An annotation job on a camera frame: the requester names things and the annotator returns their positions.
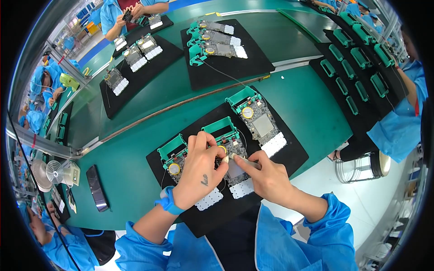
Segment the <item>red shirt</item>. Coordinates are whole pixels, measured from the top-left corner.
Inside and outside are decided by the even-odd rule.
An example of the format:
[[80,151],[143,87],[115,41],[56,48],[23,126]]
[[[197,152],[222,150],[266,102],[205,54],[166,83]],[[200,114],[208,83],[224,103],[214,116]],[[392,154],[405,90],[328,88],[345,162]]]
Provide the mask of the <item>red shirt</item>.
[[[136,5],[141,5],[140,1],[138,0],[118,0],[118,4],[124,14],[125,11],[127,11],[127,8],[131,10]],[[135,23],[127,23],[126,26],[127,26],[127,31],[131,31],[138,25]]]

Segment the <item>green table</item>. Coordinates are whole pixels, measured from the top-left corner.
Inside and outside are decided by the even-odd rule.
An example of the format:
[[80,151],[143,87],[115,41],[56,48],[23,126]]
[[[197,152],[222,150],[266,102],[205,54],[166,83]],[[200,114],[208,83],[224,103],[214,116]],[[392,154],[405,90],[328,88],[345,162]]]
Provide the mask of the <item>green table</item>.
[[[189,18],[215,11],[223,13],[276,8],[317,14],[298,2],[284,0],[214,0],[169,13],[174,25],[158,32],[158,35],[181,48],[179,31],[193,21]],[[314,39],[280,13],[246,13],[221,18],[215,14],[209,16],[214,16],[214,20],[237,19],[271,62],[320,55],[314,46]],[[113,50],[114,47],[110,44],[85,67],[94,71],[99,69],[99,66],[110,60]],[[112,120],[107,118],[102,105],[99,90],[102,74],[91,80],[73,99],[68,144],[82,147],[97,136],[102,139],[169,105],[233,84],[228,82],[193,92],[185,65],[185,60],[179,59],[169,66],[139,91]],[[273,105],[309,155],[309,159],[291,178],[312,167],[351,136],[351,130],[339,106],[310,66],[276,72],[269,79],[253,85]],[[80,185],[71,189],[76,200],[77,214],[69,210],[71,218],[67,224],[92,229],[122,230],[125,229],[126,221],[135,222],[141,218],[153,207],[161,190],[146,156],[241,89],[231,88],[150,118],[78,160],[77,164],[81,168]],[[110,211],[99,213],[95,207],[85,175],[93,164],[98,168],[111,206]]]

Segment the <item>white fan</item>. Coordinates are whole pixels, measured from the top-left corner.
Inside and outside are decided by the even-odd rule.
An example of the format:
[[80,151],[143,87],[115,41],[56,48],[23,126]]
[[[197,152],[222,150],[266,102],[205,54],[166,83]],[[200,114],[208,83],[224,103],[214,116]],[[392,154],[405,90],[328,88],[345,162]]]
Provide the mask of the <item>white fan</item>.
[[64,183],[69,187],[79,185],[80,168],[71,161],[66,167],[62,167],[56,160],[49,161],[48,164],[42,160],[35,160],[32,171],[42,192],[49,192],[53,184]]

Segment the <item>blue wristband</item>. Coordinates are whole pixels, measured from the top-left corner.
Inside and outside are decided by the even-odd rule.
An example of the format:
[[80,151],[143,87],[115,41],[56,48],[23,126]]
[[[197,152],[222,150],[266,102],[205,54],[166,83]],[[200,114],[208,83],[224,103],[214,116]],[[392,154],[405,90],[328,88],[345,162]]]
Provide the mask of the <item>blue wristband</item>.
[[157,204],[160,204],[163,207],[164,211],[168,211],[172,215],[180,215],[185,210],[183,210],[183,209],[181,209],[175,205],[175,202],[173,200],[173,193],[172,193],[173,188],[174,188],[174,186],[165,187],[160,194],[161,199],[156,200],[154,202],[154,205],[156,206]]

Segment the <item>black phone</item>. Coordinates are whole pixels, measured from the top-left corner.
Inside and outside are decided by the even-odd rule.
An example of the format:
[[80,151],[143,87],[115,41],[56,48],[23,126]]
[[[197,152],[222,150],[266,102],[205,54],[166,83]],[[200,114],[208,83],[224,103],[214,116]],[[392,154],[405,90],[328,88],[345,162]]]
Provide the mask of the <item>black phone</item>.
[[92,192],[93,200],[99,212],[103,212],[110,208],[109,203],[105,199],[104,191],[102,190],[101,182],[99,181],[96,165],[91,166],[86,171],[87,181],[89,182],[90,191]]

